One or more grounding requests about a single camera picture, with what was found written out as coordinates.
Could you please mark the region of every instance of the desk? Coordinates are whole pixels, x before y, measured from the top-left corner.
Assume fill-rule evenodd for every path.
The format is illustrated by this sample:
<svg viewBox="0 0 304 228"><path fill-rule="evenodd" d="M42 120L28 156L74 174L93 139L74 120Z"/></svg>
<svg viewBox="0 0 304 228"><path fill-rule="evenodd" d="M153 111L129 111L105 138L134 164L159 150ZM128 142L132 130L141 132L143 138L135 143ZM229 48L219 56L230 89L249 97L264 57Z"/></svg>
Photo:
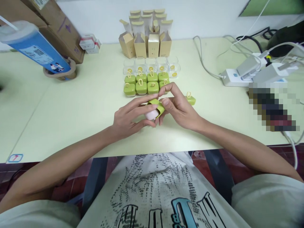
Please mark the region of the desk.
<svg viewBox="0 0 304 228"><path fill-rule="evenodd" d="M0 60L0 163L4 163L51 81L20 53L0 54Z"/></svg>
<svg viewBox="0 0 304 228"><path fill-rule="evenodd" d="M249 47L254 47L254 44L245 42ZM212 72L235 68L245 59L242 54L231 51L216 58L231 45L224 38L202 39L202 44L204 62ZM213 78L203 69L192 39L173 41L171 55L176 55L181 65L179 77L172 81L185 95L187 91L191 91L196 98L194 108L201 116L266 145L288 143L280 132L266 131L266 127L262 125L252 105L249 104L246 88L225 87L221 80ZM84 63L77 66L76 79L69 82L48 79L51 82L50 86L12 154L23 154L22 162L41 161L56 151L111 125L114 112L132 100L123 94L122 69L125 59L119 44L102 45L99 54L86 55ZM295 76L294 80L295 87L300 90L299 96L304 100L301 91L304 78L298 79ZM298 124L303 127L303 107L299 105L292 112ZM293 136L297 139L300 133L293 133ZM150 138L153 138L153 141L156 139L159 143L155 145L149 142ZM221 148L218 144L181 128L171 116L167 116L161 127L145 127L140 134L108 146L95 157L218 148Z"/></svg>

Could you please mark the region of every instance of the hand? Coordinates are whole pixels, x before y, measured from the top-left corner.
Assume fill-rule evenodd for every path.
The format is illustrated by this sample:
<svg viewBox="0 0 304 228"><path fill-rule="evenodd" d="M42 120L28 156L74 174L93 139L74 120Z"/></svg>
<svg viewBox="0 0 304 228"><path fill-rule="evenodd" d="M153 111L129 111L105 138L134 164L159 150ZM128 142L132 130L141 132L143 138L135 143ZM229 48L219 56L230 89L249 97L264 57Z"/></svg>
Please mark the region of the hand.
<svg viewBox="0 0 304 228"><path fill-rule="evenodd" d="M165 107L165 111L158 119L156 119L155 123L157 124L159 122L159 125L161 125L165 115L170 113L181 127L193 131L199 130L201 124L206 120L197 114L177 85L174 82L171 82L163 86L160 89L158 96L160 97L164 95L165 91L171 91L174 97L163 98L160 100Z"/></svg>
<svg viewBox="0 0 304 228"><path fill-rule="evenodd" d="M133 99L131 102L121 107L114 114L114 123L109 127L111 135L115 141L127 138L137 133L145 126L156 127L156 124L150 120L141 120L138 123L133 122L135 118L144 115L157 108L157 104L141 105L158 97L158 94L151 94L144 97Z"/></svg>

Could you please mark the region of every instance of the straw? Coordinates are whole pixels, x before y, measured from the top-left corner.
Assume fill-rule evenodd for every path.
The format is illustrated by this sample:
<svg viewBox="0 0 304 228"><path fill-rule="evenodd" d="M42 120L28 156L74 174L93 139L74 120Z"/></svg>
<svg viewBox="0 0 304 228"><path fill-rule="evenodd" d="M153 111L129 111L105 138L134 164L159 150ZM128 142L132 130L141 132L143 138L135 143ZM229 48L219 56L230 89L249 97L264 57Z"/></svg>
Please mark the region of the straw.
<svg viewBox="0 0 304 228"><path fill-rule="evenodd" d="M14 26L11 22L9 22L8 20L6 20L5 18L3 18L2 16L0 16L0 20L2 20L4 23L6 23L7 25L11 26L14 30L19 31L19 29Z"/></svg>

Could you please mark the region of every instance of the white wall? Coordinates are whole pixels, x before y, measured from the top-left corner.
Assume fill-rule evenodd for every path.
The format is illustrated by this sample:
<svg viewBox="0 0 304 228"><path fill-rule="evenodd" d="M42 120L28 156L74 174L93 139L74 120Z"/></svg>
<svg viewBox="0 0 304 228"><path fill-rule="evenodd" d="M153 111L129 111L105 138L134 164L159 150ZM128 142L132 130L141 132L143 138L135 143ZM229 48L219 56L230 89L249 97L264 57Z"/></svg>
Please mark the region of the white wall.
<svg viewBox="0 0 304 228"><path fill-rule="evenodd" d="M244 35L256 17L238 17L248 0L58 0L58 5L80 34L93 33L101 43L118 43L124 32L119 19L129 21L130 10L165 8L167 19L173 19L174 40ZM267 26L288 26L303 15L262 16L250 32Z"/></svg>

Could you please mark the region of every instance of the forearm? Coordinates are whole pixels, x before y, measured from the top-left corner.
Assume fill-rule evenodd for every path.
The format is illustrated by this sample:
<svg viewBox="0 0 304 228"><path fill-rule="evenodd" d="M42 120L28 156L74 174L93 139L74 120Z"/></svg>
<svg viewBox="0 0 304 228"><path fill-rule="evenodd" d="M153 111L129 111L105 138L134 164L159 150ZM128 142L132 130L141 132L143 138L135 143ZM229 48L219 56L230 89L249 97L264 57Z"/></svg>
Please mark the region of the forearm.
<svg viewBox="0 0 304 228"><path fill-rule="evenodd" d="M32 167L13 184L16 193L33 194L56 186L85 161L108 146L109 128L76 142Z"/></svg>
<svg viewBox="0 0 304 228"><path fill-rule="evenodd" d="M280 174L302 181L297 171L276 152L257 140L202 120L197 132L227 149L244 165L264 173Z"/></svg>

